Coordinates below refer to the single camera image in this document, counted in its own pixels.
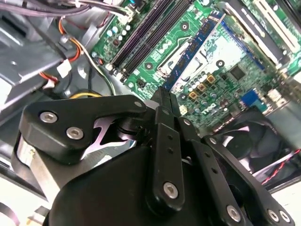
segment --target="yellow wire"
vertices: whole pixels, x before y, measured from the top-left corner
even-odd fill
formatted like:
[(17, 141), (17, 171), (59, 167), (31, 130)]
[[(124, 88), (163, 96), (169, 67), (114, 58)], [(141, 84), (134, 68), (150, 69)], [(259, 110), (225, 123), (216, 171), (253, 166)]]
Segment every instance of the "yellow wire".
[(79, 98), (79, 97), (83, 97), (83, 96), (90, 96), (90, 97), (102, 97), (101, 95), (99, 94), (95, 94), (95, 93), (77, 93), (77, 94), (74, 94), (70, 97), (70, 99), (76, 99), (76, 98)]

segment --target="computer fan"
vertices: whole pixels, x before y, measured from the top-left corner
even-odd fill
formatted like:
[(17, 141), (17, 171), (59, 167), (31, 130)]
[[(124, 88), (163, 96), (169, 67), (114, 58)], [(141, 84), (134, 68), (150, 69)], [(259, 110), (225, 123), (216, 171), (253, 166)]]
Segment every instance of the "computer fan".
[[(256, 107), (242, 112), (215, 136), (251, 173), (272, 165), (293, 151), (271, 121), (264, 117)], [(265, 180), (277, 165), (272, 165), (268, 170), (255, 174), (256, 178), (259, 181)], [(294, 164), (286, 164), (275, 180), (289, 176), (296, 169)]]

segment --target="ram slot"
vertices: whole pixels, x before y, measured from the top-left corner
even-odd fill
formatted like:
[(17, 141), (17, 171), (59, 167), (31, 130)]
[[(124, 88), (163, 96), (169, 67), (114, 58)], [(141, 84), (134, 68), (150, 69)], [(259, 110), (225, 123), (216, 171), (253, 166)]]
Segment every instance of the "ram slot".
[(222, 0), (217, 3), (218, 8), (233, 15), (248, 31), (259, 47), (270, 58), (277, 69), (284, 69), (290, 58), (283, 53), (271, 36), (265, 31), (260, 22), (253, 16), (244, 3), (240, 0)]
[(253, 3), (257, 6), (267, 21), (273, 26), (288, 48), (293, 53), (298, 52), (300, 49), (298, 39), (285, 27), (268, 3), (265, 0), (255, 0)]
[(119, 67), (122, 62), (128, 57), (133, 51), (141, 39), (148, 33), (150, 28), (155, 22), (162, 16), (165, 10), (170, 6), (174, 0), (158, 0), (151, 11), (147, 14), (145, 19), (136, 28), (131, 37), (126, 41), (121, 50), (111, 61), (111, 64), (115, 67)]
[(130, 75), (137, 66), (147, 57), (147, 55), (155, 48), (158, 42), (166, 35), (166, 33), (175, 25), (181, 16), (187, 11), (194, 0), (180, 0), (173, 9), (165, 17), (164, 21), (156, 28), (156, 30), (147, 38), (147, 40), (137, 49), (135, 54), (127, 66), (125, 73)]
[(182, 54), (180, 60), (171, 71), (167, 81), (163, 84), (163, 87), (168, 91), (171, 91), (178, 85), (178, 81), (185, 73), (185, 70), (189, 68), (190, 63), (195, 59), (196, 55), (200, 51), (200, 48), (206, 43), (208, 37), (214, 32), (217, 26), (221, 23), (225, 14), (212, 11), (206, 21), (202, 24), (198, 33), (194, 36), (193, 40)]

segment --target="motherboard mounting screw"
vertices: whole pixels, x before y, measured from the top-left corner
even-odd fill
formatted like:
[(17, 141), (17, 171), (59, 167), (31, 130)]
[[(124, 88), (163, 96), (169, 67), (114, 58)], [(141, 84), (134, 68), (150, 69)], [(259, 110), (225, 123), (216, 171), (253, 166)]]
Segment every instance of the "motherboard mounting screw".
[(175, 199), (179, 195), (177, 187), (170, 182), (166, 182), (163, 185), (163, 190), (164, 190), (165, 194), (167, 194), (167, 196), (171, 199)]
[(80, 140), (84, 137), (84, 132), (77, 127), (70, 127), (66, 131), (67, 136), (73, 140)]
[(279, 213), (280, 213), (280, 216), (283, 218), (283, 220), (285, 220), (287, 223), (290, 223), (291, 222), (291, 220), (290, 220), (290, 218), (287, 216), (287, 214), (286, 213), (284, 213), (283, 211), (279, 211)]
[(43, 112), (40, 119), (45, 123), (54, 123), (57, 121), (57, 115), (52, 112)]
[(274, 211), (268, 210), (268, 214), (274, 221), (279, 222), (279, 217)]
[(97, 57), (97, 53), (96, 53), (96, 52), (92, 52), (92, 53), (91, 53), (91, 56), (92, 56), (93, 58), (95, 58), (95, 57)]
[(231, 205), (227, 206), (227, 212), (229, 216), (236, 222), (240, 222), (241, 217), (238, 211)]
[(214, 145), (216, 144), (216, 140), (214, 138), (211, 137), (211, 138), (209, 138), (209, 140), (211, 141), (212, 144), (214, 144)]

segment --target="metal screw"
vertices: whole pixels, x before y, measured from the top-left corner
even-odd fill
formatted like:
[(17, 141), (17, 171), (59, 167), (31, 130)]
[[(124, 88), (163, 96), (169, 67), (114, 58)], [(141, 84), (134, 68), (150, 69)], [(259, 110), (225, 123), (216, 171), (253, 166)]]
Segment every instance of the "metal screw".
[(281, 210), (279, 211), (279, 213), (280, 213), (280, 216), (283, 218), (283, 220), (285, 220), (287, 223), (291, 222), (290, 218), (288, 217), (288, 215), (286, 213), (284, 213)]
[(169, 112), (165, 109), (162, 110), (165, 114), (169, 115)]
[(92, 52), (92, 53), (91, 53), (91, 56), (92, 56), (93, 58), (95, 58), (95, 57), (97, 57), (97, 53), (96, 53), (96, 52)]
[(138, 106), (138, 107), (142, 107), (142, 104), (138, 101), (135, 101), (135, 105)]
[(211, 138), (209, 138), (209, 140), (211, 141), (212, 144), (214, 144), (214, 145), (216, 144), (216, 140), (214, 138), (211, 137)]
[(274, 211), (268, 210), (268, 214), (274, 221), (279, 222), (279, 217)]
[(57, 115), (52, 112), (43, 112), (40, 114), (40, 119), (46, 123), (54, 123), (57, 121)]
[(239, 212), (231, 205), (227, 206), (227, 212), (229, 216), (236, 222), (240, 222), (241, 217)]
[(163, 189), (164, 189), (165, 194), (167, 194), (167, 196), (171, 199), (175, 199), (179, 195), (179, 192), (178, 192), (178, 189), (176, 188), (176, 186), (170, 182), (166, 182), (163, 185)]
[(190, 126), (190, 121), (188, 121), (187, 119), (184, 119), (184, 123), (188, 126)]
[(63, 35), (60, 39), (61, 39), (61, 43), (66, 43), (69, 40), (69, 36)]
[(84, 132), (77, 127), (70, 127), (66, 131), (67, 136), (73, 140), (80, 140), (84, 137)]

